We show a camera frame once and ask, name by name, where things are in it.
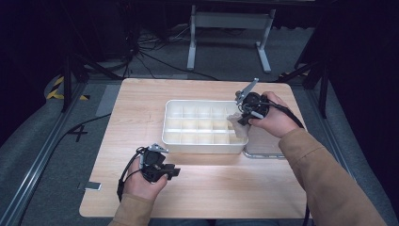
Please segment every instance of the person's left hand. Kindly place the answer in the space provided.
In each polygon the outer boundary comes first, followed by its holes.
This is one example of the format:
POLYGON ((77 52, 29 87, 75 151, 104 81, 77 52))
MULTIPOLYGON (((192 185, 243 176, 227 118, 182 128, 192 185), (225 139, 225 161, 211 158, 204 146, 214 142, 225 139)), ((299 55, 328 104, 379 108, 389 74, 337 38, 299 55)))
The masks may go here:
MULTIPOLYGON (((135 159, 135 161, 133 161, 132 165, 128 169, 127 175, 130 175, 130 173, 139 170, 139 162, 140 158, 138 157, 135 159)), ((155 201, 159 192, 167 185, 167 182, 168 176, 164 175, 156 183, 152 184, 144 179, 141 171, 138 171, 126 180, 123 188, 123 193, 155 201)))

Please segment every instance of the wooden tabletop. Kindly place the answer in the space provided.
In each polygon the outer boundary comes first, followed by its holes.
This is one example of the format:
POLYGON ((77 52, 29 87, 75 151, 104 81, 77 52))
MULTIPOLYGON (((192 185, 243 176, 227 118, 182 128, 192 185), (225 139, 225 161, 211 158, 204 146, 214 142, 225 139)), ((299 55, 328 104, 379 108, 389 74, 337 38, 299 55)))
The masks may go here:
MULTIPOLYGON (((248 82, 125 79, 99 150, 91 182, 80 206, 84 217, 113 217, 119 206, 117 184, 141 146, 163 145, 169 100, 234 100, 248 82)), ((253 91, 274 91, 303 122, 286 84, 258 83, 253 91)), ((304 218, 306 196, 288 162, 250 159, 243 154, 168 153, 165 163, 181 172, 168 181, 153 207, 153 218, 304 218)))

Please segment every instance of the hand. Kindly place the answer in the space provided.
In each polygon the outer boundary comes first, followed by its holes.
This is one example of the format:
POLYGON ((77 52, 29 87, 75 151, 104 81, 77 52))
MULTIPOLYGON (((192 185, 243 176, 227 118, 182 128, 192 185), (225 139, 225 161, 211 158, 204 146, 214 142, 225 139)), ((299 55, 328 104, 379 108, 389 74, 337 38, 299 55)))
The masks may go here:
MULTIPOLYGON (((133 161, 132 165, 128 169, 128 175, 130 173, 139 170, 139 157, 133 161)), ((168 176, 162 176, 156 183, 152 184, 144 179, 140 171, 130 176, 125 184, 123 193, 135 195, 147 200, 155 201, 159 192, 167 185, 168 176)))
MULTIPOLYGON (((288 107, 287 104, 285 104, 274 92, 266 91, 263 93, 263 95, 277 105, 288 107)), ((282 138, 288 132, 299 128, 299 126, 293 120, 291 120, 290 117, 273 106, 270 106, 269 112, 264 119, 250 119, 248 122, 254 126, 263 128, 271 135, 279 138, 282 138)))

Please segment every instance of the dark background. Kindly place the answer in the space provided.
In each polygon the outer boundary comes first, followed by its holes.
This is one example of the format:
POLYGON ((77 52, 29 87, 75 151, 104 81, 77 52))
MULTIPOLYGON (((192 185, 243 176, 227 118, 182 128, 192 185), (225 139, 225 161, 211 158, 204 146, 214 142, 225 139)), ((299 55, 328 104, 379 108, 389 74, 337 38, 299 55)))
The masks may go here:
MULTIPOLYGON (((123 58, 135 48, 141 27, 164 38, 190 14, 190 6, 126 6, 92 0, 0 3, 0 145, 44 105, 44 88, 61 72, 67 54, 97 62, 123 58)), ((282 8, 274 26, 317 26, 299 62, 327 61, 345 115, 398 216, 398 1, 335 1, 332 6, 282 8)))

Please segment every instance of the white storage tray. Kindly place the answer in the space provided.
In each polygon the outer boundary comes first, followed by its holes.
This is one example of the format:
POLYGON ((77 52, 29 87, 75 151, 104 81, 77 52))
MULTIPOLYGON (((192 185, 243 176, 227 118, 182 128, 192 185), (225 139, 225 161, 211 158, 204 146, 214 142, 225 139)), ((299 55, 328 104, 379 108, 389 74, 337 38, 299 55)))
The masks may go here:
POLYGON ((162 140, 171 153, 240 153, 247 138, 227 120, 235 112, 234 101, 168 101, 162 140))

